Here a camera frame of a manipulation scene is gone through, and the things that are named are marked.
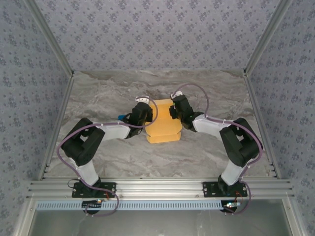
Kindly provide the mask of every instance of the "enclosure wall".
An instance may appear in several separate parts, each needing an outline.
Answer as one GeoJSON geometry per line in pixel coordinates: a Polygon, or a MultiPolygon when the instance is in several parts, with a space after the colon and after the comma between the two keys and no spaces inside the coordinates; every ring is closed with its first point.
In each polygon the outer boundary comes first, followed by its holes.
{"type": "Polygon", "coordinates": [[[279,0],[36,0],[73,70],[241,69],[279,0]]]}
{"type": "Polygon", "coordinates": [[[38,176],[68,77],[22,0],[0,1],[0,235],[38,176]]]}
{"type": "Polygon", "coordinates": [[[315,2],[294,0],[251,82],[283,178],[315,234],[315,2]]]}

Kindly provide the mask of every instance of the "yellow sponge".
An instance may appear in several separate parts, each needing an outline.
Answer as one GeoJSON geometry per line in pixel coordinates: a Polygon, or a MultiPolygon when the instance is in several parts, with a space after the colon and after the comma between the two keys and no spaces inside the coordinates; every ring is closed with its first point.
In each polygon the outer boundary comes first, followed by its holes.
{"type": "MultiPolygon", "coordinates": [[[[158,108],[158,117],[156,121],[145,128],[147,140],[150,144],[177,141],[181,138],[182,124],[179,119],[172,119],[169,108],[173,106],[171,99],[155,101],[158,108]]],[[[150,103],[153,109],[153,118],[157,112],[155,106],[150,103]]]]}

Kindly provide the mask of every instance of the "blue object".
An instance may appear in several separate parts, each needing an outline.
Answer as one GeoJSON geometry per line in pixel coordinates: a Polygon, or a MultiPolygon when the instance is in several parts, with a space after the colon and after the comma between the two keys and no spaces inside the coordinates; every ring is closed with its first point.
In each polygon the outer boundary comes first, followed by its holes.
{"type": "Polygon", "coordinates": [[[120,115],[120,116],[118,116],[118,120],[121,120],[121,121],[123,121],[123,118],[125,117],[125,115],[120,115]]]}

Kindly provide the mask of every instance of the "gray marble tabletop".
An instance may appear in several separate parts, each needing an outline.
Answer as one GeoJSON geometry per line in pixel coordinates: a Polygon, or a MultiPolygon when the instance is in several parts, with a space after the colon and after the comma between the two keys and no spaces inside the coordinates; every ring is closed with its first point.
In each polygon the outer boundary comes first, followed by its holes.
{"type": "MultiPolygon", "coordinates": [[[[208,115],[245,118],[260,137],[244,79],[215,70],[177,71],[99,71],[76,72],[57,144],[84,117],[95,122],[117,120],[131,112],[135,97],[148,95],[166,99],[180,85],[201,85],[210,98],[208,115]]],[[[182,89],[195,111],[204,111],[206,100],[196,87],[182,89]]],[[[228,157],[222,142],[207,134],[182,130],[180,141],[149,144],[143,131],[127,140],[102,142],[93,159],[101,177],[218,177],[228,157]]],[[[271,176],[269,160],[253,165],[248,176],[271,176]]],[[[54,152],[47,177],[73,177],[75,174],[54,152]]]]}

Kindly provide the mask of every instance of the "purple cable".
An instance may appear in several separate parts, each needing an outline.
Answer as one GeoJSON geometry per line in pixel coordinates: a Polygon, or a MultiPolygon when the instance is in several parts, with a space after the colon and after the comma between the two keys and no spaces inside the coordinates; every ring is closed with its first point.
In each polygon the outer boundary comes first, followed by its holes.
{"type": "MultiPolygon", "coordinates": [[[[60,144],[57,146],[57,156],[58,156],[58,158],[61,160],[61,162],[63,162],[66,166],[68,166],[70,169],[72,169],[72,170],[75,172],[75,174],[78,176],[78,178],[81,180],[81,182],[82,182],[83,184],[85,184],[87,187],[89,187],[89,188],[91,188],[91,189],[95,189],[95,190],[100,190],[100,191],[105,191],[105,192],[111,193],[111,194],[113,194],[113,195],[115,196],[115,198],[117,199],[117,204],[116,204],[115,208],[114,208],[111,212],[106,213],[106,214],[92,215],[92,217],[103,217],[103,216],[109,216],[109,215],[114,214],[114,213],[116,212],[118,206],[119,206],[119,197],[118,197],[118,195],[117,195],[115,192],[113,192],[113,191],[111,191],[111,190],[108,190],[108,189],[105,189],[105,188],[93,187],[93,186],[89,185],[88,183],[86,183],[86,182],[84,181],[84,179],[81,178],[81,176],[80,176],[80,174],[77,172],[77,170],[76,170],[74,167],[72,167],[70,164],[68,164],[68,163],[61,157],[61,155],[60,155],[60,148],[61,148],[61,146],[62,146],[67,140],[69,140],[73,135],[75,135],[75,134],[81,132],[82,130],[85,130],[85,129],[88,129],[88,128],[91,128],[91,127],[104,126],[104,125],[117,125],[117,124],[119,124],[119,125],[128,126],[128,127],[133,127],[133,128],[145,128],[145,127],[147,127],[147,126],[153,124],[153,123],[156,121],[156,119],[158,118],[158,106],[156,105],[156,103],[154,102],[154,100],[152,100],[151,98],[148,98],[148,97],[145,97],[145,96],[141,96],[141,97],[138,97],[138,98],[147,98],[147,99],[149,99],[149,100],[153,103],[153,105],[155,106],[155,108],[156,108],[156,110],[157,110],[157,114],[156,114],[156,116],[155,116],[155,118],[153,119],[152,122],[150,122],[150,123],[148,123],[148,124],[146,124],[146,125],[141,125],[141,126],[132,125],[132,124],[126,124],[126,123],[123,123],[123,122],[94,123],[94,124],[86,125],[86,126],[84,126],[84,127],[82,127],[82,128],[77,129],[77,130],[74,131],[73,133],[69,134],[69,135],[68,135],[67,137],[65,137],[65,138],[60,142],[60,144]]],[[[90,205],[87,205],[87,207],[85,208],[85,213],[86,213],[86,214],[88,214],[88,213],[87,213],[87,209],[88,209],[89,206],[90,206],[90,205]]]]}
{"type": "MultiPolygon", "coordinates": [[[[209,97],[208,97],[206,91],[205,91],[201,86],[199,86],[199,85],[197,85],[197,84],[194,84],[194,83],[184,84],[184,85],[180,86],[180,87],[173,93],[173,96],[174,96],[175,93],[176,93],[177,91],[179,91],[181,88],[183,88],[183,87],[185,87],[185,86],[188,86],[188,85],[196,86],[196,87],[200,88],[200,89],[203,91],[203,93],[204,93],[204,95],[205,95],[205,97],[206,97],[206,100],[207,100],[207,107],[206,107],[206,110],[205,110],[205,118],[206,118],[207,120],[209,120],[209,121],[212,121],[212,122],[222,123],[222,122],[224,121],[223,119],[210,118],[210,117],[207,116],[207,112],[208,112],[208,109],[209,109],[209,97]]],[[[247,184],[246,182],[242,181],[242,176],[243,176],[243,175],[245,174],[245,172],[247,171],[249,165],[254,164],[254,163],[256,163],[257,161],[260,160],[260,158],[262,157],[262,148],[261,148],[261,145],[260,145],[260,141],[259,141],[259,139],[256,137],[256,135],[254,135],[254,134],[253,134],[249,129],[247,129],[246,127],[244,127],[244,126],[242,126],[242,125],[240,125],[240,124],[234,123],[234,122],[232,122],[232,121],[227,121],[227,120],[224,121],[224,123],[226,123],[226,124],[231,124],[231,125],[235,125],[235,126],[241,128],[241,129],[245,130],[245,131],[255,140],[255,142],[257,143],[258,149],[259,149],[258,158],[256,158],[255,160],[251,161],[250,163],[248,163],[248,164],[245,166],[245,168],[243,169],[243,171],[241,172],[241,174],[240,174],[239,182],[246,185],[246,187],[247,187],[247,189],[248,189],[248,192],[249,192],[249,201],[248,201],[248,203],[246,204],[246,206],[245,206],[242,210],[240,210],[240,211],[237,212],[237,213],[233,213],[233,214],[237,215],[237,214],[243,213],[243,212],[248,208],[248,206],[249,206],[249,204],[250,204],[250,201],[251,201],[251,199],[252,199],[250,187],[248,186],[248,184],[247,184]]]]}

